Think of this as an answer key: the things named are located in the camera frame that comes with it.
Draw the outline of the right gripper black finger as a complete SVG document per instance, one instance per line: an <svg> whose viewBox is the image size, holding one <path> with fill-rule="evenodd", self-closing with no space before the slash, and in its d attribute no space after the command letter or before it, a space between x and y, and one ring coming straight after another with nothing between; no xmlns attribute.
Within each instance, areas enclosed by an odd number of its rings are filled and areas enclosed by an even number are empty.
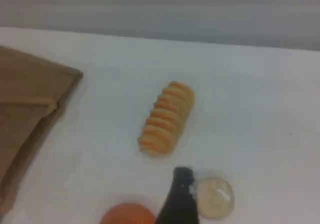
<svg viewBox="0 0 320 224"><path fill-rule="evenodd" d="M197 202L191 193L195 182L192 169L176 167L169 193L156 217L156 224L199 224Z"/></svg>

